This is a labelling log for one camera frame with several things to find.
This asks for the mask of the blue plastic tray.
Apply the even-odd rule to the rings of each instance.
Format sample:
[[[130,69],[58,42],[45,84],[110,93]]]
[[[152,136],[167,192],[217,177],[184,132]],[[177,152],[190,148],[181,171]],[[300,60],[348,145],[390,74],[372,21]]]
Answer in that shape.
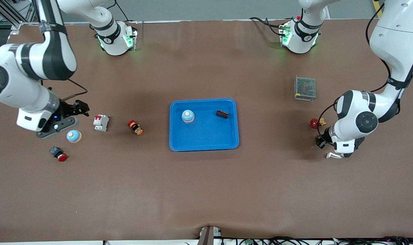
[[[194,121],[181,119],[184,110],[194,112]],[[216,111],[229,118],[216,116]],[[169,111],[169,147],[175,152],[235,149],[239,145],[236,102],[231,98],[177,100]]]

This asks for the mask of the white red circuit breaker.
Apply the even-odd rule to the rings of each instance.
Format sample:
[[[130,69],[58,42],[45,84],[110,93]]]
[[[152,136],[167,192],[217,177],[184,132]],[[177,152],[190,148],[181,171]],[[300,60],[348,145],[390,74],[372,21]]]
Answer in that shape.
[[[109,123],[109,117],[106,115],[96,115],[93,120],[94,130],[99,132],[107,132],[107,125]]]

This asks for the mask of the red push button black base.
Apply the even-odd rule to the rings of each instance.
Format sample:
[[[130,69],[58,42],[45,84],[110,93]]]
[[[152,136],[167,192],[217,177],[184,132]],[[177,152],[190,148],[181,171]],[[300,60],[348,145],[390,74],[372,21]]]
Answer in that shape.
[[[54,157],[54,158],[56,158],[59,162],[64,162],[64,161],[66,161],[67,160],[67,158],[68,158],[68,155],[62,150],[62,149],[60,149],[59,147],[57,147],[57,146],[53,146],[51,149],[50,149],[50,154]]]

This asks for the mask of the metal mesh power supply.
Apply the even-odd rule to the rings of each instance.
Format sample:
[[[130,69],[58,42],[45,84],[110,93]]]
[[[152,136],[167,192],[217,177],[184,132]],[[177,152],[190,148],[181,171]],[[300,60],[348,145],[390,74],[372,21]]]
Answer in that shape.
[[[313,102],[316,98],[316,80],[296,77],[294,80],[294,99],[304,102]]]

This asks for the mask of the orange black emergency stop button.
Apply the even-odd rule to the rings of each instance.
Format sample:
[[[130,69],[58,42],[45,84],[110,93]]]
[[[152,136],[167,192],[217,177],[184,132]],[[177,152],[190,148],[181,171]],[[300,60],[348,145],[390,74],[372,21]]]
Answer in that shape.
[[[135,120],[129,121],[127,125],[135,135],[141,135],[143,133],[143,128]]]

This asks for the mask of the brown table mat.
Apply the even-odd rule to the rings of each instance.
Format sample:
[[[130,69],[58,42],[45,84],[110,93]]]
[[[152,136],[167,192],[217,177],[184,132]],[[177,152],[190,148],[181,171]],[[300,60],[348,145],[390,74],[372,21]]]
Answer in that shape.
[[[386,81],[366,25],[328,20],[295,55],[254,21],[145,23],[120,57],[68,26],[90,116],[78,143],[40,139],[0,103],[0,242],[191,239],[208,225],[239,238],[413,237],[413,81],[401,113],[348,159],[326,159],[309,127],[345,91]],[[313,102],[294,99],[296,77],[316,80]],[[170,104],[209,98],[235,100],[239,146],[171,151]],[[94,130],[99,114],[107,132]]]

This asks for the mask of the aluminium frame profile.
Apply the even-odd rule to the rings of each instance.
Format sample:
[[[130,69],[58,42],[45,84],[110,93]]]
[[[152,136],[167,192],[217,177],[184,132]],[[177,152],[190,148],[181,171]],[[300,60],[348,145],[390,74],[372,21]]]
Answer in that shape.
[[[33,0],[0,0],[0,30],[18,31],[35,16]]]

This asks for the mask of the grey metal bracket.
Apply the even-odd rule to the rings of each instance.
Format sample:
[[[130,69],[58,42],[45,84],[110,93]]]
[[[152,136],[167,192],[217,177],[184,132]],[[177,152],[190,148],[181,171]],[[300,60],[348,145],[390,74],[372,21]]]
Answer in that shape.
[[[200,237],[197,245],[220,245],[222,233],[219,227],[205,226],[200,231]]]

